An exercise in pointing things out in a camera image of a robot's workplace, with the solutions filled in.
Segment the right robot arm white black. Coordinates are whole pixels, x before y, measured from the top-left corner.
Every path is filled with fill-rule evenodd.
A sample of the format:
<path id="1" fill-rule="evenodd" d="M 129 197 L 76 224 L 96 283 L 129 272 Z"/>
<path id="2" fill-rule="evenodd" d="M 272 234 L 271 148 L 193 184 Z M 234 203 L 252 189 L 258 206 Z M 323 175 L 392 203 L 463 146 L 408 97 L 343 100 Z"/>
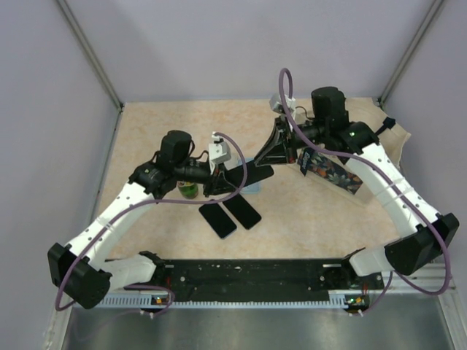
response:
<path id="1" fill-rule="evenodd" d="M 311 94 L 314 116 L 296 127 L 296 101 L 276 93 L 270 107 L 278 114 L 273 131 L 254 158 L 257 167 L 291 164 L 298 151 L 323 144 L 356 175 L 389 214 L 399 237 L 347 257 L 340 271 L 342 283 L 351 289 L 369 274 L 395 271 L 409 276 L 442 254 L 460 223 L 452 214 L 441 214 L 408 183 L 387 155 L 375 132 L 362 121 L 350 120 L 346 98 L 337 87 L 321 87 Z"/>

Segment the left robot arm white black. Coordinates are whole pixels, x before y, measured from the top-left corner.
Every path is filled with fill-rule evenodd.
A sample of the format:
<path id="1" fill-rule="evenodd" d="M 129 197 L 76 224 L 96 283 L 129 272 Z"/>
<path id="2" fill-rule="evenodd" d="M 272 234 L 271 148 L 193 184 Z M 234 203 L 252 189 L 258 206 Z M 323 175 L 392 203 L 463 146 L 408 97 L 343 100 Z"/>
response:
<path id="1" fill-rule="evenodd" d="M 230 136 L 214 132 L 207 160 L 201 162 L 192 156 L 195 146 L 189 133 L 169 131 L 159 150 L 135 168 L 113 202 L 86 229 L 67 244 L 54 244 L 49 249 L 50 276 L 58 288 L 56 311 L 65 311 L 75 303 L 94 308 L 109 292 L 133 284 L 161 287 L 166 273 L 157 266 L 154 254 L 142 252 L 108 260 L 109 253 L 151 206 L 169 203 L 166 195 L 179 181 L 202 184 L 208 195 L 214 195 L 225 162 L 238 148 Z"/>

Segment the bare black phone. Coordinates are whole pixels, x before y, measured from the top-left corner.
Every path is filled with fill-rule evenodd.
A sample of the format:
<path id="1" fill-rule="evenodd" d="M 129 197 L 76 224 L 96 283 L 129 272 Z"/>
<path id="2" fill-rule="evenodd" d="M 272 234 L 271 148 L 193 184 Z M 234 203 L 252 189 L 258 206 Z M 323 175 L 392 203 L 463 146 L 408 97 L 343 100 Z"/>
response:
<path id="1" fill-rule="evenodd" d="M 262 220 L 262 216 L 241 194 L 224 201 L 223 205 L 245 230 L 250 230 Z"/>
<path id="2" fill-rule="evenodd" d="M 220 239 L 227 238 L 237 229 L 235 222 L 217 203 L 204 204 L 198 211 Z"/>

